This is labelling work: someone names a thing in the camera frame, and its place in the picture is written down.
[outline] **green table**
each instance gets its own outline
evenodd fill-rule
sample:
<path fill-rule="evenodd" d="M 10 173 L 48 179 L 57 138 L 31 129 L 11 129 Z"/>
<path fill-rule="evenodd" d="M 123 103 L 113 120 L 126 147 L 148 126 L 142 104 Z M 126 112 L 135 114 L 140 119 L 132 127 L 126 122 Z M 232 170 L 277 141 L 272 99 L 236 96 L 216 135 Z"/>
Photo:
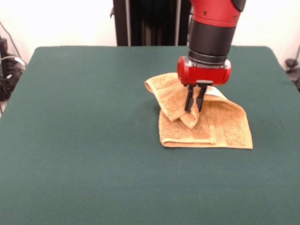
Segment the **green table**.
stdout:
<path fill-rule="evenodd" d="M 169 149 L 144 87 L 185 47 L 38 48 L 0 119 L 1 225 L 299 225 L 300 104 L 272 51 L 220 88 L 253 150 Z"/>

